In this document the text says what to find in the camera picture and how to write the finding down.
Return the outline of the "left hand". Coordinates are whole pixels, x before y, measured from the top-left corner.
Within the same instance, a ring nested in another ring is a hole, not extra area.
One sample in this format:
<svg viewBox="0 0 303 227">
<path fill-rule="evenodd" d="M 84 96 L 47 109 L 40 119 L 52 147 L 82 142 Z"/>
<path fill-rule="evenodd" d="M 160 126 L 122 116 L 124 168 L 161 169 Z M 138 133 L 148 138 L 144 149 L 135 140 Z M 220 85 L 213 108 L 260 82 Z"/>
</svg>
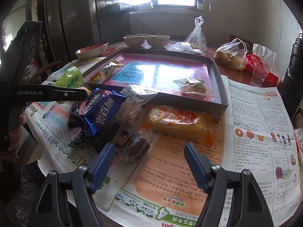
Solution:
<svg viewBox="0 0 303 227">
<path fill-rule="evenodd" d="M 21 114 L 18 120 L 18 126 L 9 132 L 9 141 L 10 146 L 8 147 L 8 151 L 16 151 L 20 147 L 20 139 L 22 136 L 21 126 L 26 123 L 26 115 Z"/>
</svg>

